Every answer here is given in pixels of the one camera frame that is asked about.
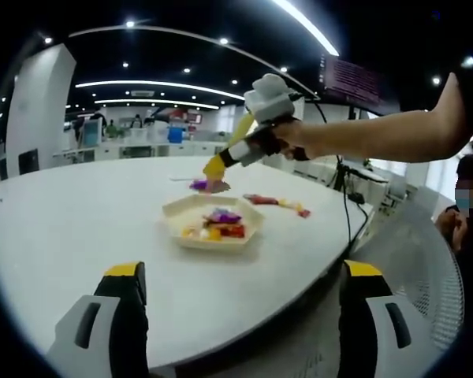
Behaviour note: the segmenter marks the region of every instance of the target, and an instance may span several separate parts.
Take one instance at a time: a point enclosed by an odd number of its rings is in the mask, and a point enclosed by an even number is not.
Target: wooden tray
[[[201,225],[203,215],[209,215],[217,207],[229,209],[242,216],[241,223],[245,226],[245,238],[222,238],[221,241],[215,242],[182,237],[182,231],[186,227]],[[264,216],[246,200],[217,195],[190,195],[164,205],[163,214],[171,235],[178,244],[201,250],[240,250],[261,229],[264,221]]]

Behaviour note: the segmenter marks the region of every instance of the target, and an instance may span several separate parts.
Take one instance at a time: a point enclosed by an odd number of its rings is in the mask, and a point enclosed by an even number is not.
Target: black ceiling
[[[338,49],[341,58],[380,72],[399,96],[401,108],[431,108],[440,88],[431,77],[443,75],[473,54],[473,9],[418,6],[413,2],[289,0]],[[21,12],[21,6],[15,9]],[[242,95],[270,69],[211,43],[158,31],[105,31],[68,38],[73,32],[137,24],[176,28],[219,39],[254,54],[317,91],[317,40],[272,0],[169,0],[150,2],[70,2],[39,6],[19,34],[36,30],[65,43],[77,61],[69,104],[90,109],[95,99],[126,98],[141,86],[75,88],[99,80],[161,80],[210,87]],[[45,48],[38,38],[36,51]],[[129,67],[122,67],[123,61]],[[183,73],[190,68],[189,74]],[[231,80],[238,80],[232,85]],[[147,87],[165,99],[219,104],[238,102],[199,91]]]

